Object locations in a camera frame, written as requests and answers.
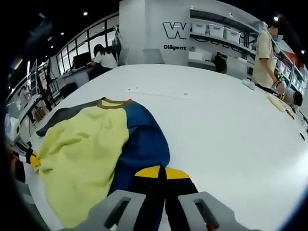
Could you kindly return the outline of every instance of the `letter w logo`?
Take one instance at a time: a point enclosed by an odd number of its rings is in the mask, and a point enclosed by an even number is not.
[[[168,39],[176,39],[179,36],[180,39],[186,39],[185,28],[187,23],[163,23],[166,35]]]

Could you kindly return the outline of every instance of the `white shirt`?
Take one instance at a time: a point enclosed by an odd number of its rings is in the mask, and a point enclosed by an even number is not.
[[[27,103],[29,102],[29,98],[28,98],[27,94],[28,94],[28,92],[24,89],[22,89],[20,91],[19,100],[20,100],[20,103],[23,107],[25,107],[27,105]]]
[[[273,46],[271,43],[271,35],[267,30],[262,31],[257,38],[257,53],[255,66],[252,73],[252,80],[254,83],[260,84],[265,88],[271,88],[273,85],[273,80],[266,71],[264,65],[261,63],[260,58],[269,59],[269,63],[272,65],[272,71],[274,71],[275,67],[273,66]]]
[[[104,54],[101,54],[99,52],[97,52],[95,58],[94,58],[94,62],[96,63],[100,63],[103,67],[106,67],[106,68],[111,68],[111,69],[114,69],[117,66],[117,62],[113,56],[113,54],[107,54],[105,53]]]

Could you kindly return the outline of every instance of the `glass wall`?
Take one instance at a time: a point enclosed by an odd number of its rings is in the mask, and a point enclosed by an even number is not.
[[[73,60],[77,53],[82,54],[90,52],[91,58],[94,59],[93,51],[97,44],[102,44],[104,47],[111,46],[112,41],[115,38],[113,27],[118,24],[119,15],[108,18],[107,20],[94,25],[64,47],[57,55],[60,74],[62,75],[73,66]]]

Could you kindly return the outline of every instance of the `computer monitor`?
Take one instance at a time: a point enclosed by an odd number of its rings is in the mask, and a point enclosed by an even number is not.
[[[86,66],[88,63],[91,62],[91,53],[86,52],[83,54],[79,54],[73,58],[75,69],[79,69],[83,66]]]

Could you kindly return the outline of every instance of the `blue fabric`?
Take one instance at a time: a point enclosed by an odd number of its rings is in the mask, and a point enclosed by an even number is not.
[[[117,189],[126,190],[138,171],[157,165],[166,167],[170,161],[167,141],[151,113],[136,102],[124,109],[129,138],[116,164],[109,194]]]

